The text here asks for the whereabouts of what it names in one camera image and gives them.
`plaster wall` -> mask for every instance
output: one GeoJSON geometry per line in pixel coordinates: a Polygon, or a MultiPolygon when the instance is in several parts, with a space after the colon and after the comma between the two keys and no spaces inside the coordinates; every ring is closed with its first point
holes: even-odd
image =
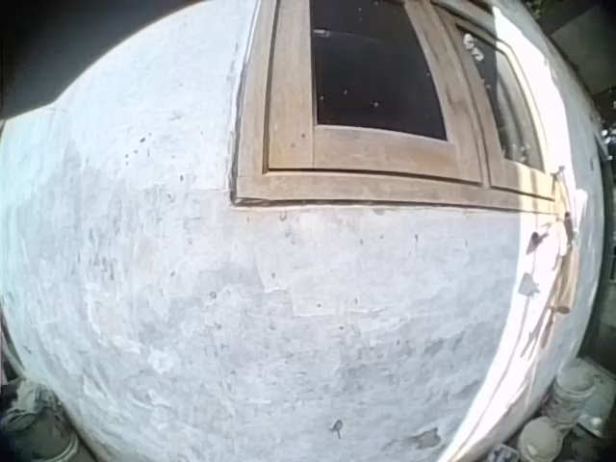
{"type": "MultiPolygon", "coordinates": [[[[471,454],[495,424],[513,428],[581,342],[603,237],[588,108],[531,31],[539,45],[519,46],[579,254],[575,306],[542,347],[562,233],[526,248],[553,217],[231,206],[255,7],[169,15],[6,122],[0,291],[24,367],[109,460],[471,454]],[[526,272],[533,298],[519,293],[526,272]]],[[[527,21],[502,11],[502,27],[527,21]]]]}

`glass pane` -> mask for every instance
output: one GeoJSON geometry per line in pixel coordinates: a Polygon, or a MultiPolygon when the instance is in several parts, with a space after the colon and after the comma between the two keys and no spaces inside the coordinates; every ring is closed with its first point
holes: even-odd
{"type": "Polygon", "coordinates": [[[313,0],[319,124],[447,139],[424,52],[396,0],[313,0]]]}
{"type": "Polygon", "coordinates": [[[493,44],[458,28],[485,88],[505,159],[543,170],[539,141],[524,92],[507,57],[493,44]]]}

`white wall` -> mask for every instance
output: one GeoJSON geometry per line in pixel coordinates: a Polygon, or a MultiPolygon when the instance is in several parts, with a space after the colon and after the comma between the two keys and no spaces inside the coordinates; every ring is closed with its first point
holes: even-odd
{"type": "MultiPolygon", "coordinates": [[[[545,322],[558,236],[526,247],[550,217],[231,207],[254,7],[209,0],[170,15],[8,120],[0,290],[23,363],[110,460],[471,453],[523,396],[504,426],[516,424],[581,341],[603,232],[588,117],[566,101],[577,124],[556,112],[546,127],[585,204],[583,252],[574,310],[547,348],[525,349],[545,322]],[[518,294],[526,271],[534,299],[518,294]]],[[[562,110],[544,70],[539,104],[562,110]]]]}

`plastic bucket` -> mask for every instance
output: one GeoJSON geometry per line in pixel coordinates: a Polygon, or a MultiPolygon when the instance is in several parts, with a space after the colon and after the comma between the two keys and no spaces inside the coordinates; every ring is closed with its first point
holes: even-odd
{"type": "Polygon", "coordinates": [[[578,422],[588,399],[595,392],[592,375],[582,366],[563,369],[552,385],[552,392],[543,408],[561,431],[569,431],[578,422]]]}
{"type": "Polygon", "coordinates": [[[562,434],[547,417],[526,424],[518,439],[523,462],[552,462],[562,449],[562,434]]]}

